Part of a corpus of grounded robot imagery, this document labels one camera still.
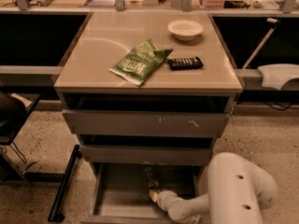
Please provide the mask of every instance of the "speckled floor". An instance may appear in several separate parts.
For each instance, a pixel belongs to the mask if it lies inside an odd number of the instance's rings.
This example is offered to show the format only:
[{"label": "speckled floor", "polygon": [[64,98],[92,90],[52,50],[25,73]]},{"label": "speckled floor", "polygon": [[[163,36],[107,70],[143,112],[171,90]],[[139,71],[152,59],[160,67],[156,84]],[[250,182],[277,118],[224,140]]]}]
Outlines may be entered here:
[{"label": "speckled floor", "polygon": [[[276,179],[279,199],[275,206],[263,211],[265,224],[295,224],[299,220],[298,111],[298,108],[281,112],[266,106],[238,106],[214,147],[215,154],[234,152]],[[22,170],[36,161],[28,171],[64,172],[78,140],[69,132],[60,110],[49,110],[43,104],[33,112],[15,142],[27,163],[22,163],[9,147],[7,155]],[[93,172],[83,159],[77,161],[71,180],[64,199],[63,223],[79,223],[82,217],[88,216],[95,185]],[[206,172],[201,184],[205,191]],[[58,187],[55,183],[33,186],[21,182],[0,183],[0,223],[48,223]]]}]

